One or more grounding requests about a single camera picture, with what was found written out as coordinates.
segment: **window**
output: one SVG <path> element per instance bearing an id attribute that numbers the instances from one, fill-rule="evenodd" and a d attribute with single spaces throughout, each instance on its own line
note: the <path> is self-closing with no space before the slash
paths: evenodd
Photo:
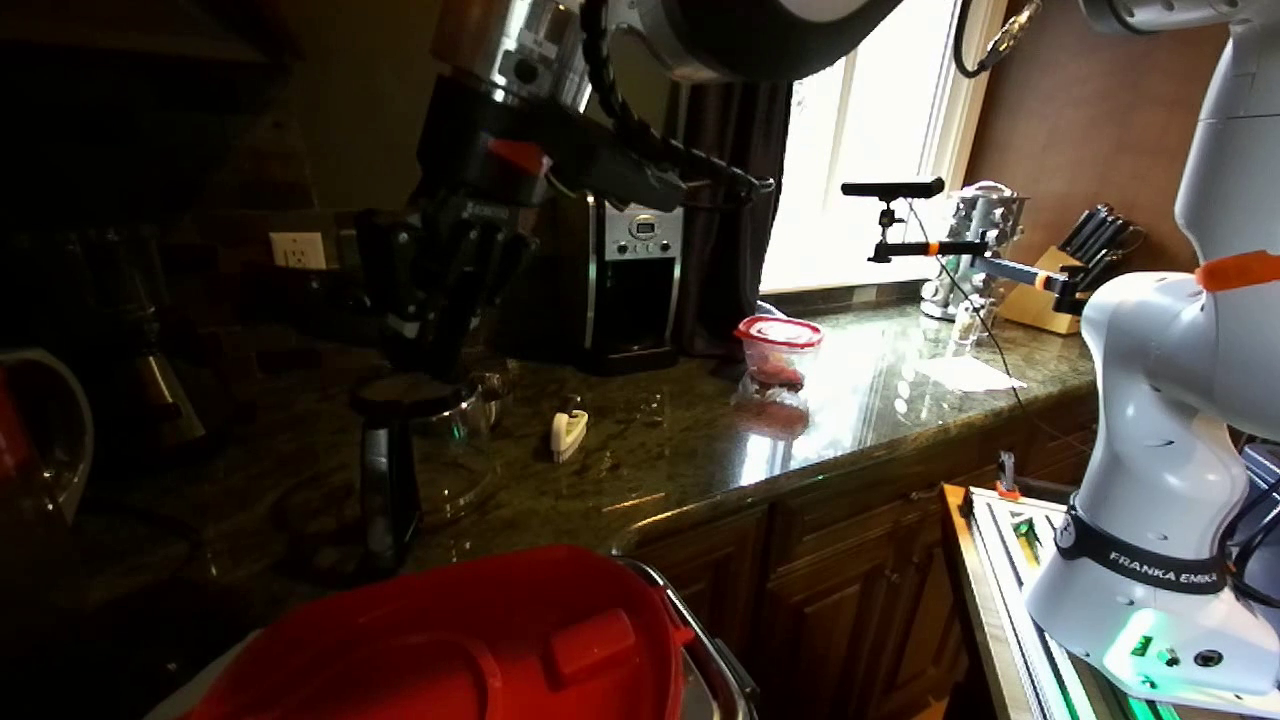
<path id="1" fill-rule="evenodd" d="M 840 197 L 847 181 L 946 176 L 962 190 L 984 81 L 954 70 L 962 0 L 904 0 L 847 60 L 793 91 L 786 197 L 762 292 L 883 283 L 929 275 L 933 260 L 868 264 L 880 199 Z M 1002 27 L 1004 0 L 972 5 L 970 55 Z M 950 225 L 950 199 L 915 199 L 924 232 Z"/>

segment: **wooden cabinet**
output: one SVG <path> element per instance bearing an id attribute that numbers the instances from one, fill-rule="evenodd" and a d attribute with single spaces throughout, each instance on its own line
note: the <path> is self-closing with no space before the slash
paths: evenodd
<path id="1" fill-rule="evenodd" d="M 762 684 L 762 717 L 904 720 L 970 668 L 941 492 L 828 479 L 642 538 L 630 556 L 727 642 Z"/>

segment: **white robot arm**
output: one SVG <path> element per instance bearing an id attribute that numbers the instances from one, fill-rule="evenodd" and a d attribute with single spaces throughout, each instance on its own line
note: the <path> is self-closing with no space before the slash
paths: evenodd
<path id="1" fill-rule="evenodd" d="M 1029 595 L 1031 619 L 1123 693 L 1280 717 L 1280 642 L 1232 590 L 1223 534 L 1248 495 L 1232 429 L 1280 442 L 1280 5 L 1083 0 L 1097 26 L 1227 26 L 1177 220 L 1196 272 L 1131 272 L 1083 310 L 1099 438 Z"/>

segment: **power outlet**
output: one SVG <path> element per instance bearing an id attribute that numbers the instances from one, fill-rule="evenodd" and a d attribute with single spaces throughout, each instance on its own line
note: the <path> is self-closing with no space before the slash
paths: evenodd
<path id="1" fill-rule="evenodd" d="M 274 242 L 274 264 L 297 270 L 297 272 L 327 272 L 333 248 L 324 232 L 270 232 Z"/>

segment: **cabinet door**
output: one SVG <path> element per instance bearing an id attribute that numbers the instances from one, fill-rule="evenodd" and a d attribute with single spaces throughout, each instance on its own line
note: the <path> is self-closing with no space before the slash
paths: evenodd
<path id="1" fill-rule="evenodd" d="M 828 509 L 777 520 L 754 658 L 766 717 L 912 717 L 966 671 L 941 516 L 929 495 L 899 495 L 812 526 Z"/>
<path id="2" fill-rule="evenodd" d="M 695 528 L 642 538 L 631 561 L 655 570 L 690 611 L 736 658 L 754 644 L 766 512 L 734 512 Z"/>

